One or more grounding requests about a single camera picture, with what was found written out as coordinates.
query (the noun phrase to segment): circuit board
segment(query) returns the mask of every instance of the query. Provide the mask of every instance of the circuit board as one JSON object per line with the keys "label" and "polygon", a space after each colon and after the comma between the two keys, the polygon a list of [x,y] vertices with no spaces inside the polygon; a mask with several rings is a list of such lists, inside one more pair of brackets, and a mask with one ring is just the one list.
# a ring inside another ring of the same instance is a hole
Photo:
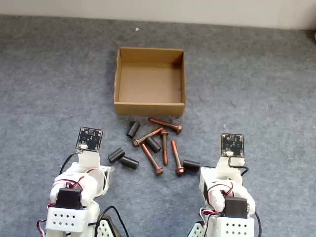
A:
{"label": "circuit board", "polygon": [[76,149],[99,152],[103,130],[90,127],[81,127]]}
{"label": "circuit board", "polygon": [[221,156],[244,157],[242,134],[221,134]]}

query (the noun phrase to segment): white wall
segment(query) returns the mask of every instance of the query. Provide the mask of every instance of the white wall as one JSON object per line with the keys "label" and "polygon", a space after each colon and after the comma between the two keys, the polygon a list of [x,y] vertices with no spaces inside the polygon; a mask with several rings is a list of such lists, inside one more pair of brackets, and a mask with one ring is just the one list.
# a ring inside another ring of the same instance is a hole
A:
{"label": "white wall", "polygon": [[316,0],[0,0],[0,13],[316,29]]}

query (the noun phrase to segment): copper bolt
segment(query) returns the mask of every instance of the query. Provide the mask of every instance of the copper bolt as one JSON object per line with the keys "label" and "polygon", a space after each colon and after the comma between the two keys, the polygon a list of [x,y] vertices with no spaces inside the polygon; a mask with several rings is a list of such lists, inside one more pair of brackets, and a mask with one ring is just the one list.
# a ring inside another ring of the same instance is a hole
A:
{"label": "copper bolt", "polygon": [[161,131],[160,133],[161,139],[162,139],[162,158],[163,158],[163,164],[168,164],[168,148],[167,148],[167,136],[168,132],[166,130]]}
{"label": "copper bolt", "polygon": [[180,157],[179,157],[179,154],[178,154],[178,148],[177,148],[177,144],[176,144],[175,140],[171,141],[171,146],[172,146],[174,158],[176,160],[176,165],[177,165],[176,173],[179,174],[179,175],[183,174],[184,173],[184,168],[181,165]]}
{"label": "copper bolt", "polygon": [[148,137],[154,136],[158,133],[160,133],[163,130],[163,127],[160,127],[156,129],[155,131],[152,131],[151,133],[147,134],[146,136],[140,138],[140,139],[134,139],[133,140],[133,146],[139,147]]}
{"label": "copper bolt", "polygon": [[164,122],[164,121],[161,121],[161,120],[158,120],[158,119],[155,119],[155,118],[149,118],[148,120],[150,122],[153,122],[153,123],[165,126],[165,127],[169,127],[171,129],[175,130],[175,132],[177,134],[179,134],[182,131],[182,126],[180,126],[180,125],[174,125],[174,124],[171,124],[171,123],[168,123],[168,122]]}
{"label": "copper bolt", "polygon": [[163,173],[163,168],[160,167],[157,163],[157,161],[155,160],[155,158],[152,156],[152,154],[149,152],[148,148],[146,147],[145,144],[141,145],[145,155],[147,156],[147,158],[149,159],[149,161],[151,162],[151,164],[153,165],[153,168],[155,169],[155,174],[156,175],[160,175]]}

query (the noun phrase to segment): open cardboard box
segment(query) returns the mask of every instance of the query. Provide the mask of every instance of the open cardboard box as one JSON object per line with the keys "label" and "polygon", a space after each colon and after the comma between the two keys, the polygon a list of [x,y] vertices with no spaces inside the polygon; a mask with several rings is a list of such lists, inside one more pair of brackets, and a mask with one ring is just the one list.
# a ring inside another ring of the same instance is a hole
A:
{"label": "open cardboard box", "polygon": [[185,103],[183,50],[131,47],[118,50],[116,113],[181,116]]}

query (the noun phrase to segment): black cylinder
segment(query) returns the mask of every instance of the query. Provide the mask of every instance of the black cylinder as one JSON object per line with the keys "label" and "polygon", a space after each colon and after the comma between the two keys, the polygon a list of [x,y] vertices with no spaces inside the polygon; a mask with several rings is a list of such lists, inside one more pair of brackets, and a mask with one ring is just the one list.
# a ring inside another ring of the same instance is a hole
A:
{"label": "black cylinder", "polygon": [[137,169],[138,167],[138,161],[129,157],[122,157],[122,159],[120,159],[120,163],[132,169]]}
{"label": "black cylinder", "polygon": [[129,131],[127,132],[127,136],[129,137],[129,138],[134,138],[135,137],[135,135],[136,135],[136,133],[137,133],[137,131],[138,131],[138,129],[139,129],[139,127],[140,127],[140,123],[139,122],[133,122],[133,124],[132,124],[132,126],[130,127],[130,129],[129,129]]}
{"label": "black cylinder", "polygon": [[145,140],[145,144],[149,146],[149,148],[154,152],[157,153],[158,151],[161,150],[161,146],[152,138],[148,137]]}
{"label": "black cylinder", "polygon": [[193,161],[193,160],[188,160],[188,159],[185,159],[183,161],[183,167],[186,169],[186,170],[192,170],[192,171],[199,171],[199,168],[200,168],[201,164],[199,162],[196,162],[196,161]]}
{"label": "black cylinder", "polygon": [[118,148],[115,152],[110,154],[108,156],[108,159],[111,163],[114,163],[115,161],[121,159],[125,155],[125,151],[122,150],[122,148]]}

